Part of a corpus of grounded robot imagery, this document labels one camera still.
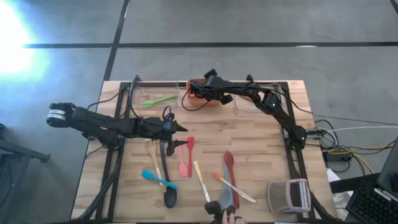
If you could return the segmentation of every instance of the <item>human hand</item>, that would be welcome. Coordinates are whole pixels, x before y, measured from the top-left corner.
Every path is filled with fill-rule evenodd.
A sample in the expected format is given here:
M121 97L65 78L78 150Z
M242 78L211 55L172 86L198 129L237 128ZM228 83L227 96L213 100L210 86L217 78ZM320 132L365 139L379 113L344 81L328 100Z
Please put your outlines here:
M226 210L224 210L223 224L247 224L247 222L243 218L238 218L237 220L235 220L235 214L233 213L230 213L228 218Z

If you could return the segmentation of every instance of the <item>blue spatula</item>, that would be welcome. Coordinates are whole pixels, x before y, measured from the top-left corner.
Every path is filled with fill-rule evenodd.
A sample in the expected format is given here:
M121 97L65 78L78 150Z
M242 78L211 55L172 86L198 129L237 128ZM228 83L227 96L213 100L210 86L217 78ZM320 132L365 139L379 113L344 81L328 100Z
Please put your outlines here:
M160 181L160 182L162 182L163 184L165 184L165 185L167 185L167 186L169 186L169 187L171 187L171 188L173 188L173 189L175 189L175 190L178 190L178 186L177 186L177 185L175 185L175 184L173 184L173 183L170 183L170 182L167 182L167 181L165 181L165 180L162 180L162 179L159 179L159 178L155 177L155 174L154 174L152 171L150 171L150 170L145 170L145 169L143 169L143 170L142 170L142 173L141 173L141 176L142 176L143 178L145 178L145 179L148 179L148 180L157 180L157 181Z

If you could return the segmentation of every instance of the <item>white cable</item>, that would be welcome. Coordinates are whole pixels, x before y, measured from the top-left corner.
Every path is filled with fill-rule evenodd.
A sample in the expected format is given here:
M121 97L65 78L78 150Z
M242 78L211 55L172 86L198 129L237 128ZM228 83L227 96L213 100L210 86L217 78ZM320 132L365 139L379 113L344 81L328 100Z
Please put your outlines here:
M332 133L333 131L344 131L344 130L365 129L365 128L398 128L398 126L369 126L369 127L340 128L340 129L328 130L328 133Z
M331 133L331 132L333 132L333 131L327 130L326 128L318 128L318 129L322 129L322 130L328 132L328 133L333 137L333 139L335 140L334 146L337 146L337 138L336 138L335 134Z

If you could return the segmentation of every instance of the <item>butcher block tabletop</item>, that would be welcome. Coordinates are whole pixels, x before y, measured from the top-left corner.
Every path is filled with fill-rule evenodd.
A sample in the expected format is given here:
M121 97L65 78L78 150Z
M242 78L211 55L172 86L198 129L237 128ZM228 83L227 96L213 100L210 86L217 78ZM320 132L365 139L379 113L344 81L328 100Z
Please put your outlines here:
M289 84L290 97L304 109L311 110L304 81L282 81ZM104 82L100 101L107 100L119 91L121 82ZM142 101L178 94L176 100L169 100L146 110L139 104ZM295 215L274 215L267 203L267 186L272 180L290 179L285 147L280 124L270 115L255 108L253 103L240 96L227 105L206 106L190 112L182 108L181 100L186 93L185 87L139 87L134 90L134 108L143 117L162 116L165 105L169 105L178 124L188 132L177 132L174 139L180 137L195 138L192 151L193 161L198 161L203 181L207 186L210 200L219 200L224 184L213 177L216 171L223 175L223 154L226 150L234 156L234 176L236 186L257 202L252 203L239 197L240 209L236 215L248 222L295 221ZM98 105L97 113L114 116L117 98ZM187 99L184 105L194 109ZM304 128L313 128L313 117L293 107L296 123ZM309 139L307 143L319 144ZM90 141L87 154L101 147L95 140ZM107 149L100 149L86 158L76 193L72 217L76 218L93 201L101 187ZM303 150L305 167L311 191L319 202L333 216L336 210L333 203L326 169L318 146L306 145ZM183 159L188 165L188 149L183 146ZM162 171L160 153L157 160ZM200 181L193 168L191 178L179 175L180 156L178 148L166 157L170 181L179 186L177 203L174 208L164 204L164 188L158 182L141 177L143 169L155 171L150 155L144 146L144 139L126 139L118 194L114 210L114 222L210 222L212 215L204 209L206 198ZM103 216L108 212L110 190L105 198Z

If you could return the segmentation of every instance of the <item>computer monitor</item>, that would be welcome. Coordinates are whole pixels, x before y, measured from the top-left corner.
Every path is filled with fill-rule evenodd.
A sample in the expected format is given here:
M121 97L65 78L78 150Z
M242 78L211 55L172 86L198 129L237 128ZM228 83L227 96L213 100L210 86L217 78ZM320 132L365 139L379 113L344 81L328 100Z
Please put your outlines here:
M377 184L381 189L398 198L398 137L377 178Z

